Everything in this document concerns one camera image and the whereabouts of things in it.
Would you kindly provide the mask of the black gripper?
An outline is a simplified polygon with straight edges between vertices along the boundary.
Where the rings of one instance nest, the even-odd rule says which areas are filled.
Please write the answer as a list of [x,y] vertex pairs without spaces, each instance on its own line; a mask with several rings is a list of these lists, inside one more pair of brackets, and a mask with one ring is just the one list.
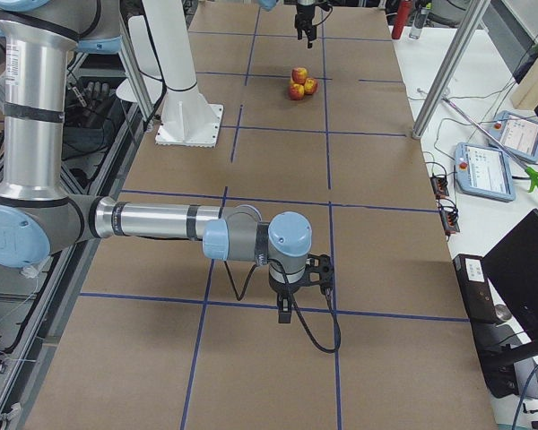
[[316,0],[297,0],[295,3],[297,40],[306,38],[307,48],[312,48],[313,41],[317,38],[317,26],[313,25],[316,4]]
[[301,288],[319,286],[323,296],[330,297],[334,290],[334,266],[326,254],[308,254],[303,269],[292,273],[276,259],[269,260],[269,285],[277,293],[278,323],[290,323],[292,304],[287,297]]

